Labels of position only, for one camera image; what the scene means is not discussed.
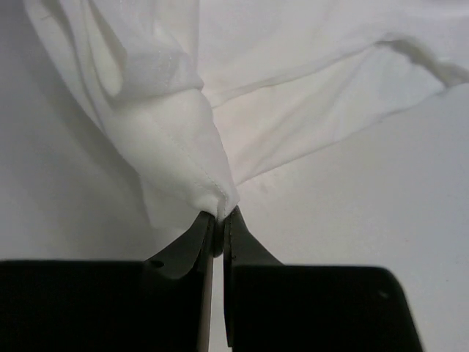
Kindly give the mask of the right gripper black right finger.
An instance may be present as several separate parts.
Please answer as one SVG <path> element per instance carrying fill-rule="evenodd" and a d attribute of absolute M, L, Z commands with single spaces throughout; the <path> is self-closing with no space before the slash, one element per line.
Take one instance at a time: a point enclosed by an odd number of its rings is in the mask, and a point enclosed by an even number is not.
<path fill-rule="evenodd" d="M 405 292 L 386 268 L 287 265 L 224 222 L 224 317 L 233 351 L 421 351 Z"/>

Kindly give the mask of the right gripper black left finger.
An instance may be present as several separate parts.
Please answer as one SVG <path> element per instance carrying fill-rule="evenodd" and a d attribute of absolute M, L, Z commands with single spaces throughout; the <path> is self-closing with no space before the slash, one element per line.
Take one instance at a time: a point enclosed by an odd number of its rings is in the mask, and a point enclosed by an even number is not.
<path fill-rule="evenodd" d="M 4 260 L 3 351 L 206 351 L 215 220 L 147 260 Z"/>

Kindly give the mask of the white t-shirt black print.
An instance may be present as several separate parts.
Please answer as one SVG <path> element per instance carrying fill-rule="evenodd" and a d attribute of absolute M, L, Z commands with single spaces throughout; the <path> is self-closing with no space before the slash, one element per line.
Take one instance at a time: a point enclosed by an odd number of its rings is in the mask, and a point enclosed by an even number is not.
<path fill-rule="evenodd" d="M 468 82 L 466 1 L 26 1 L 153 227 Z"/>

